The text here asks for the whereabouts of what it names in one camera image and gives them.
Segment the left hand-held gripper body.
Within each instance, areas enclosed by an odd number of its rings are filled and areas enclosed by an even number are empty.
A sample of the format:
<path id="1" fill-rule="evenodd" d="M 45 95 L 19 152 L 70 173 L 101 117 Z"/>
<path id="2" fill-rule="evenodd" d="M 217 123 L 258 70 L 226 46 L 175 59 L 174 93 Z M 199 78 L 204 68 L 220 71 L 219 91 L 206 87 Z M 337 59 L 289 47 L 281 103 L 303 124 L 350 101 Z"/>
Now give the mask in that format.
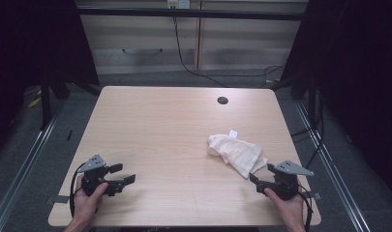
<path id="1" fill-rule="evenodd" d="M 104 159 L 96 154 L 77 170 L 78 173 L 83 174 L 81 187 L 87 195 L 91 195 L 101 183 L 108 183 L 104 195 L 114 196 L 123 190 L 122 180 L 107 181 L 105 179 L 105 175 L 109 173 L 108 168 Z"/>

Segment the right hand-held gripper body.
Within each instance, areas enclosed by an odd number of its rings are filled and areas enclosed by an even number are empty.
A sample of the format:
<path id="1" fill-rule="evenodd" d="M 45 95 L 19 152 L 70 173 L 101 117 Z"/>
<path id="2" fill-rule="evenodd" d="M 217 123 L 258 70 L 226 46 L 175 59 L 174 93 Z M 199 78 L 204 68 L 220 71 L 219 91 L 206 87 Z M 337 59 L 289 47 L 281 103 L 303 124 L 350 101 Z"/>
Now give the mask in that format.
<path id="1" fill-rule="evenodd" d="M 289 200 L 298 194 L 298 175 L 314 176 L 315 173 L 290 160 L 275 165 L 274 182 L 263 181 L 263 186 L 256 186 L 256 191 L 264 193 L 266 188 L 272 189 L 282 200 Z"/>

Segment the cream ribbed towel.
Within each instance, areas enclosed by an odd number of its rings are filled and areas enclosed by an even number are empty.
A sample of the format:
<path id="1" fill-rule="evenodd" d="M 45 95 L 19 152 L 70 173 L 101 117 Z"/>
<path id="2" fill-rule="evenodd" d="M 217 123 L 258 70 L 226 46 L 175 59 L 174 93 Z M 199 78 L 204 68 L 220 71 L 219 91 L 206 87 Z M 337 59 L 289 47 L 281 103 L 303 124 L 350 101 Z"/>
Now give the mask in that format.
<path id="1" fill-rule="evenodd" d="M 243 178 L 248 179 L 267 165 L 268 159 L 262 154 L 262 148 L 229 134 L 212 134 L 207 137 L 207 153 L 221 157 L 225 164 L 230 164 Z"/>

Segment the person's right hand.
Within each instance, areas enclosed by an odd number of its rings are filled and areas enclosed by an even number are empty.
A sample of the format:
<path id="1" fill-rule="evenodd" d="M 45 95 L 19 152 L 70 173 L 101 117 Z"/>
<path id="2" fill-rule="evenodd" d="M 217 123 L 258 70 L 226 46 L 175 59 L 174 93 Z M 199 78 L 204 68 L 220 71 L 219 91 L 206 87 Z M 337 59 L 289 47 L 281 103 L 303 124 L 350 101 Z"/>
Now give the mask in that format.
<path id="1" fill-rule="evenodd" d="M 300 196 L 285 201 L 270 188 L 266 188 L 264 193 L 276 205 L 285 226 L 304 226 L 303 199 Z"/>

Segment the person's left hand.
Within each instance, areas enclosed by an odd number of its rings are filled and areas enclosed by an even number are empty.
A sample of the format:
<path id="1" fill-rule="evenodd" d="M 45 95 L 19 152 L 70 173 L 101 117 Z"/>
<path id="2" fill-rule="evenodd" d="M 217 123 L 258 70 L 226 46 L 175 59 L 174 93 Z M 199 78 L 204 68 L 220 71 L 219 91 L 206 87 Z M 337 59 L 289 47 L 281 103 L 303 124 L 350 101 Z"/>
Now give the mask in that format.
<path id="1" fill-rule="evenodd" d="M 72 223 L 79 229 L 86 227 L 93 219 L 96 211 L 103 203 L 103 195 L 108 183 L 99 184 L 91 195 L 87 195 L 81 187 L 83 176 L 77 178 L 75 193 L 75 213 Z"/>

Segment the black metal stand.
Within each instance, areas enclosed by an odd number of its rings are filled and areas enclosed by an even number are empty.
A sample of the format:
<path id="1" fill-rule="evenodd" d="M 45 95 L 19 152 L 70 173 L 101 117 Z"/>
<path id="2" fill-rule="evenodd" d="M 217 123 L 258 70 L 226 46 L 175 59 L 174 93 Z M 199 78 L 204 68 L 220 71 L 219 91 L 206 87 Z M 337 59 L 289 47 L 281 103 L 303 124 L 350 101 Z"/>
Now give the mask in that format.
<path id="1" fill-rule="evenodd" d="M 316 79 L 313 75 L 310 77 L 310 87 L 309 87 L 309 100 L 308 100 L 308 111 L 310 123 L 312 126 L 316 124 L 316 94 L 317 94 L 317 84 Z"/>
<path id="2" fill-rule="evenodd" d="M 41 100 L 43 111 L 41 130 L 43 131 L 48 126 L 51 120 L 50 92 L 48 78 L 45 72 L 42 74 L 41 77 Z"/>

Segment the black curtain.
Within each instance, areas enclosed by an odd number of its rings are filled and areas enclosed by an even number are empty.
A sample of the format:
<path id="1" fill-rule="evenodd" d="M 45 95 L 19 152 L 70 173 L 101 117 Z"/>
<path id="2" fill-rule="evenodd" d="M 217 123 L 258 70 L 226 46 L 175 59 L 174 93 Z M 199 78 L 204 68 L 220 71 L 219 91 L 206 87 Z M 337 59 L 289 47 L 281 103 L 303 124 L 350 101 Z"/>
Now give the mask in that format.
<path id="1" fill-rule="evenodd" d="M 392 0 L 308 0 L 283 81 L 315 84 L 392 192 Z"/>
<path id="2" fill-rule="evenodd" d="M 27 88 L 68 83 L 99 83 L 75 0 L 0 0 L 0 148 Z"/>

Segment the black horizontal metal bar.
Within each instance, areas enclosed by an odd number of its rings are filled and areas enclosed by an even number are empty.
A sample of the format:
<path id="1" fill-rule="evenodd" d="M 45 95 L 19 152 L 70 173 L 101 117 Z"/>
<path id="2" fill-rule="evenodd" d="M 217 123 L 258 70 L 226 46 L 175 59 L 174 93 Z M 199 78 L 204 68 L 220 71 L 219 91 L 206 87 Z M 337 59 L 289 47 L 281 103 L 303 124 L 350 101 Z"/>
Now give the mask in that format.
<path id="1" fill-rule="evenodd" d="M 171 16 L 171 17 L 199 17 L 199 18 L 288 20 L 288 21 L 301 21 L 308 18 L 305 14 L 211 11 L 211 10 L 180 10 L 180 9 L 175 10 L 175 9 L 78 7 L 77 12 L 80 15 Z"/>

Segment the silver floor rail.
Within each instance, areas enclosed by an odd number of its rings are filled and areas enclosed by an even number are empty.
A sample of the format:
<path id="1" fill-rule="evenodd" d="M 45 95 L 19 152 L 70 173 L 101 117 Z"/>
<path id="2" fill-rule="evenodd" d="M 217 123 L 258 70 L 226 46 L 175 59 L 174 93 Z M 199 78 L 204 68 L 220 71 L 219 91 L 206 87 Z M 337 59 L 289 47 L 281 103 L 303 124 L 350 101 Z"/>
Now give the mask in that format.
<path id="1" fill-rule="evenodd" d="M 50 135 L 55 127 L 57 117 L 63 110 L 65 103 L 61 101 L 55 112 L 53 113 L 52 118 L 47 122 L 46 126 L 39 132 L 37 139 L 33 143 L 31 150 L 27 154 L 26 159 L 24 160 L 21 167 L 16 172 L 15 178 L 10 184 L 7 193 L 0 201 L 0 232 L 2 232 L 14 206 L 19 198 L 22 189 L 27 182 L 30 173 L 32 172 L 39 156 L 42 153 L 42 150 L 45 147 Z"/>
<path id="2" fill-rule="evenodd" d="M 313 144 L 316 146 L 317 153 L 328 173 L 331 182 L 337 191 L 344 208 L 357 232 L 372 232 L 370 226 L 367 223 L 363 213 L 361 212 L 358 204 L 354 200 L 350 193 L 346 182 L 344 181 L 337 165 L 333 161 L 326 145 L 321 139 L 321 135 L 315 126 L 310 123 L 309 112 L 302 102 L 296 105 L 298 113 L 301 117 L 305 129 L 309 132 Z"/>

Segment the white wall outlet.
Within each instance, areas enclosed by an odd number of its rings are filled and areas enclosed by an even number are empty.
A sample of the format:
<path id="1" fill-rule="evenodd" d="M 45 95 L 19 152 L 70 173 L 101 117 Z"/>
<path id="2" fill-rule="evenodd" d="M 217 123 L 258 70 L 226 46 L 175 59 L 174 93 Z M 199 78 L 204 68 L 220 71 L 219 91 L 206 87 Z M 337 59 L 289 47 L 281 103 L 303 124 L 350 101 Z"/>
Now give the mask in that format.
<path id="1" fill-rule="evenodd" d="M 169 9 L 189 10 L 191 8 L 190 0 L 166 0 Z"/>

